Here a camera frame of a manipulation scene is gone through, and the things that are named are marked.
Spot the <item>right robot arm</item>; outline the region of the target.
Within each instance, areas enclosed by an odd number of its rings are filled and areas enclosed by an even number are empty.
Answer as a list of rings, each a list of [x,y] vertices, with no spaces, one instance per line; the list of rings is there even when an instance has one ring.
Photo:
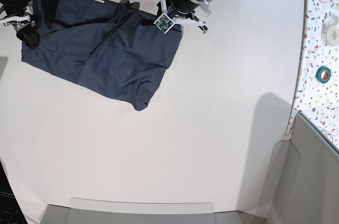
[[[1,24],[12,26],[16,31],[16,37],[26,46],[33,49],[39,45],[40,36],[32,15],[27,12],[29,0],[1,0]]]

